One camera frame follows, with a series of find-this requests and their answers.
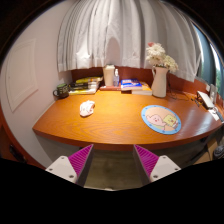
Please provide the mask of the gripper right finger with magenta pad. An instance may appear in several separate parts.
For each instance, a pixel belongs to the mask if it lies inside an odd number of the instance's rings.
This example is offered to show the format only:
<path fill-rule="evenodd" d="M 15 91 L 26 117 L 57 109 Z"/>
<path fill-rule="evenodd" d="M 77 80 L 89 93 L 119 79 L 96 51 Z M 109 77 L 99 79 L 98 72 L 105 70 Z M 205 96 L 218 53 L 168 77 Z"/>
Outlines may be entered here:
<path fill-rule="evenodd" d="M 133 157 L 143 183 L 152 183 L 180 170 L 168 156 L 157 156 L 139 145 L 133 147 Z"/>

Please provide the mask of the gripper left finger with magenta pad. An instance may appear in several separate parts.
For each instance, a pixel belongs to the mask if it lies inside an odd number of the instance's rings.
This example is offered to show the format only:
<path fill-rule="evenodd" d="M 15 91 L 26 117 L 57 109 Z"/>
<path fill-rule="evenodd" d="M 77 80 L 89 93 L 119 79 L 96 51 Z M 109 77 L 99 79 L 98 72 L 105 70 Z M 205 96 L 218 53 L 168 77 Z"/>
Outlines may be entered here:
<path fill-rule="evenodd" d="M 84 184 L 90 170 L 92 159 L 93 145 L 89 145 L 69 157 L 60 156 L 46 171 L 72 183 Z"/>

